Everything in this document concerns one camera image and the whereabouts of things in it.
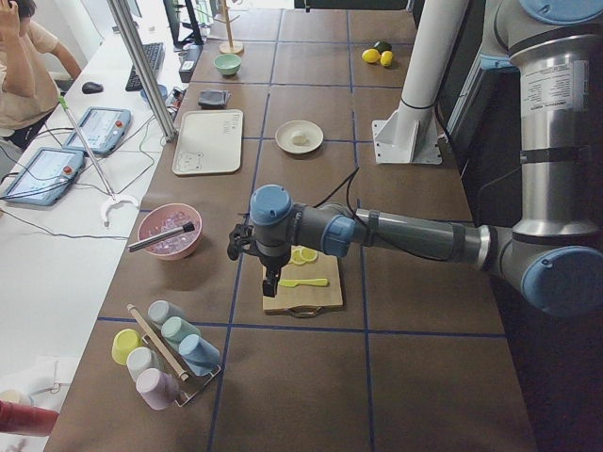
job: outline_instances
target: keyboard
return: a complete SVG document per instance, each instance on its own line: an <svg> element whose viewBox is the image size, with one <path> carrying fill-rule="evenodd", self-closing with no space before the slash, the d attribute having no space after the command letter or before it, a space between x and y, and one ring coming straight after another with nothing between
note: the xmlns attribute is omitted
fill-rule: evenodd
<svg viewBox="0 0 603 452"><path fill-rule="evenodd" d="M151 44L142 44L142 49L144 50L144 55L147 57L149 61L149 65L151 66L151 70L157 76L159 69L161 69L161 64L163 63L163 57L165 55L165 49L163 46L163 42L153 42ZM142 82L140 81L139 75L136 73L136 69L134 65L132 65L132 70L130 71L130 75L128 76L128 81L125 84L126 91L140 91L142 89Z"/></svg>

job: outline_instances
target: black mouse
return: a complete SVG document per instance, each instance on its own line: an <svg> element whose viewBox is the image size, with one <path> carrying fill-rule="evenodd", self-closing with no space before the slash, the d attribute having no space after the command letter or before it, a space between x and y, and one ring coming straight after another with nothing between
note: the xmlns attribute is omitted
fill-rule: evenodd
<svg viewBox="0 0 603 452"><path fill-rule="evenodd" d="M82 85L82 92L84 94L93 94L95 92L101 92L103 90L103 85L96 82L86 82Z"/></svg>

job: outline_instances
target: wooden cutting board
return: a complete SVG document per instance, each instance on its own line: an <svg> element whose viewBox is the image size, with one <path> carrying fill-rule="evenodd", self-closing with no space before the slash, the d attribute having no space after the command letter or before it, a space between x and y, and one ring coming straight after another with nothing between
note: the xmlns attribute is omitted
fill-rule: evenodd
<svg viewBox="0 0 603 452"><path fill-rule="evenodd" d="M283 287L279 285L275 298L262 298L264 312L271 315L288 314L296 317L314 317L327 310L342 309L343 297L336 257L319 252L315 262L302 266L289 263L283 267L281 272L281 280L315 278L326 278L329 280L329 285L326 287L311 285Z"/></svg>

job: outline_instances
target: pink bowl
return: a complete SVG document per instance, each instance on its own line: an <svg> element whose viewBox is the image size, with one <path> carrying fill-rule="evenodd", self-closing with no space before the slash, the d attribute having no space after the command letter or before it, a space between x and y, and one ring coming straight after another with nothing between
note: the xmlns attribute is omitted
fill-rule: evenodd
<svg viewBox="0 0 603 452"><path fill-rule="evenodd" d="M192 221L195 230L167 238L145 248L147 252L164 261L175 261L189 256L201 241L201 215L187 204L165 204L147 215L139 225L139 240L156 235Z"/></svg>

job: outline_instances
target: red cylinder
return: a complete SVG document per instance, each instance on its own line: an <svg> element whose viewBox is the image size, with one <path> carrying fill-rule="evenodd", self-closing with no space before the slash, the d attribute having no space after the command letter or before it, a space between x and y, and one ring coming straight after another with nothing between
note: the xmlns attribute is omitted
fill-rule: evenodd
<svg viewBox="0 0 603 452"><path fill-rule="evenodd" d="M0 431L27 436L48 436L58 412L0 400Z"/></svg>

